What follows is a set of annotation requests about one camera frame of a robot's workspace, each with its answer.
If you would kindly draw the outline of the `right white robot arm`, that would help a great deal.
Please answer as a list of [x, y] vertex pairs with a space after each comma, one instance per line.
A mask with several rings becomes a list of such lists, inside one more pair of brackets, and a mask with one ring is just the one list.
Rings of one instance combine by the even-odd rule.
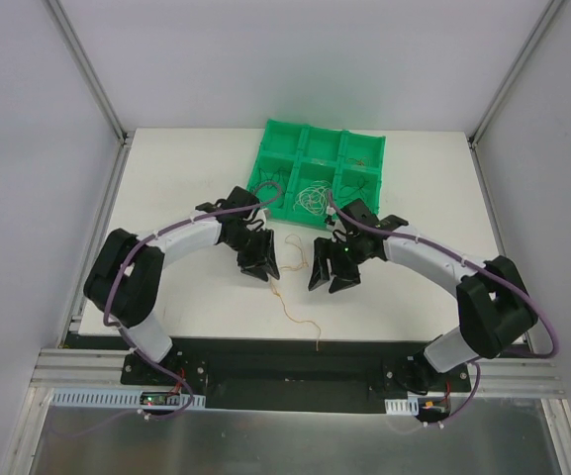
[[476, 262], [427, 237], [408, 221], [378, 218], [361, 199], [336, 212], [333, 235], [314, 241], [309, 290], [330, 293], [357, 286], [359, 267], [378, 258], [406, 267], [455, 298], [457, 326], [402, 359], [393, 371], [404, 390], [424, 395], [444, 384], [449, 371], [493, 359], [538, 321], [516, 265], [504, 256]]

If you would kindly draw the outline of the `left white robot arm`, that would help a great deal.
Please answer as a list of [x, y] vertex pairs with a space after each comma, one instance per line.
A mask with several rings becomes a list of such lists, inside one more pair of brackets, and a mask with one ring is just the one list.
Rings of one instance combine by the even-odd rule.
[[239, 186], [228, 197], [195, 208], [187, 218], [146, 236], [122, 228], [111, 231], [89, 271], [83, 295], [103, 313], [142, 358], [143, 373], [154, 384], [170, 383], [177, 361], [173, 343], [155, 315], [162, 272], [183, 257], [224, 244], [237, 253], [244, 275], [267, 282], [279, 279], [274, 231], [265, 226], [266, 204]]

